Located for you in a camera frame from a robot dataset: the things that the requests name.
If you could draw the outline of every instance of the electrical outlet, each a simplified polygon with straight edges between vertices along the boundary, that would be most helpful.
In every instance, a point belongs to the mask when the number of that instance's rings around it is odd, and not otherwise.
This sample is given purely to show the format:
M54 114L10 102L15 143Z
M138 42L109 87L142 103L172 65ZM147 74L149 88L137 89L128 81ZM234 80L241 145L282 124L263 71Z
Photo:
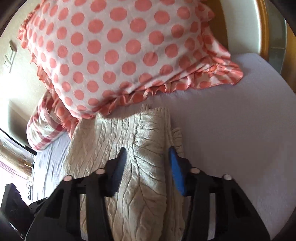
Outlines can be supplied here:
M8 73L10 73L11 71L11 66L12 66L12 63L8 60L7 56L5 55L3 67Z

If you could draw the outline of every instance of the bed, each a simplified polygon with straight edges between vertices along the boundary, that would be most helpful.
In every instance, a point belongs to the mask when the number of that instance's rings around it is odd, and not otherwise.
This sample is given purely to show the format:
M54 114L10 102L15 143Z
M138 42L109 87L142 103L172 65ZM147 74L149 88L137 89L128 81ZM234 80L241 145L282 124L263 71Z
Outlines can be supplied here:
M185 157L209 175L231 174L273 239L296 205L296 97L259 55L233 55L232 60L245 74L235 86L158 94L119 107L111 117L142 104L168 108L172 125L181 128ZM69 143L64 134L37 154L33 202L49 196L63 178L59 171Z

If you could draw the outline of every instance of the wall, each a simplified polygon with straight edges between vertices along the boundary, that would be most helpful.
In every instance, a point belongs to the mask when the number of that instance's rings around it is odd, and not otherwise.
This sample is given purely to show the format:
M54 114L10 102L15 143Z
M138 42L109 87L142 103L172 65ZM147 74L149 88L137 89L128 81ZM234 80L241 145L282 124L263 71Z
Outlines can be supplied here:
M27 122L46 91L36 76L37 67L30 64L31 56L16 39L22 22L40 0L28 0L15 13L0 37L0 127L23 145L28 145ZM12 40L17 53L11 73L3 68L4 56Z

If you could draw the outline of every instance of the pillowcase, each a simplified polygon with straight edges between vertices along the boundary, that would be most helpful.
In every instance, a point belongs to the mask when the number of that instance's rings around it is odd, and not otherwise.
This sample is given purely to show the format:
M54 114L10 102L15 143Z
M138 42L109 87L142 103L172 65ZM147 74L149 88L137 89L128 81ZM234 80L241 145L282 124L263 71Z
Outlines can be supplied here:
M27 124L27 138L35 151L42 151L66 130L54 113L54 101L49 91L39 100Z
M45 0L19 39L58 101L91 118L158 91L236 84L243 73L213 37L213 17L198 0Z

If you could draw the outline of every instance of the tiled wall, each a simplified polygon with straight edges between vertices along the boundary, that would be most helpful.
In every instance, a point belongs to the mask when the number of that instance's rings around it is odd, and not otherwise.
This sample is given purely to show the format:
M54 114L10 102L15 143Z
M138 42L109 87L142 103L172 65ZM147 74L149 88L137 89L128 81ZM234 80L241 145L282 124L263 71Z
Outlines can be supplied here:
M266 1L269 17L269 63L278 72L281 72L287 44L286 21L278 9L269 1Z

